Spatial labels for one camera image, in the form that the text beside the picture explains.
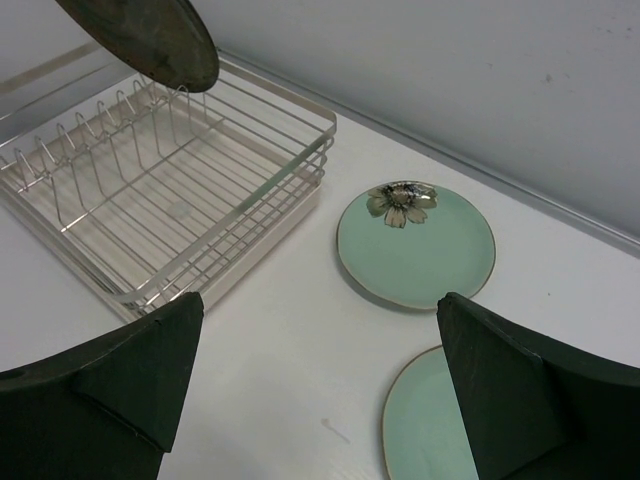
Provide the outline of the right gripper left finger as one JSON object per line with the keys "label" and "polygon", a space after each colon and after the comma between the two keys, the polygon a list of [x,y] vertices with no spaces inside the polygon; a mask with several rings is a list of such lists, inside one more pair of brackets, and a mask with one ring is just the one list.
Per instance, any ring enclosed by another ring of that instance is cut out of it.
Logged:
{"label": "right gripper left finger", "polygon": [[1,374],[4,479],[155,479],[174,445],[204,319],[187,292]]}

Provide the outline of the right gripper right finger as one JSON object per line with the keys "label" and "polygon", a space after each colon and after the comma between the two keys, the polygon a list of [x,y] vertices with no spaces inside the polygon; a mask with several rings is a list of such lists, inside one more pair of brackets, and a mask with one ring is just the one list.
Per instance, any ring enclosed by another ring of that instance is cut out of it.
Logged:
{"label": "right gripper right finger", "polygon": [[636,479],[639,370],[457,294],[437,322],[482,479]]}

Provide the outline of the brown ceramic plate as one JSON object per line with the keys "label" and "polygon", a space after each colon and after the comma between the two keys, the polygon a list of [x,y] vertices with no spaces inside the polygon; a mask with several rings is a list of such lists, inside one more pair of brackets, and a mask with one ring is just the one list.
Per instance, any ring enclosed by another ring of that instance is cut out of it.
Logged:
{"label": "brown ceramic plate", "polygon": [[59,0],[58,5],[111,54],[168,88],[200,93],[219,78],[217,48],[189,1]]}

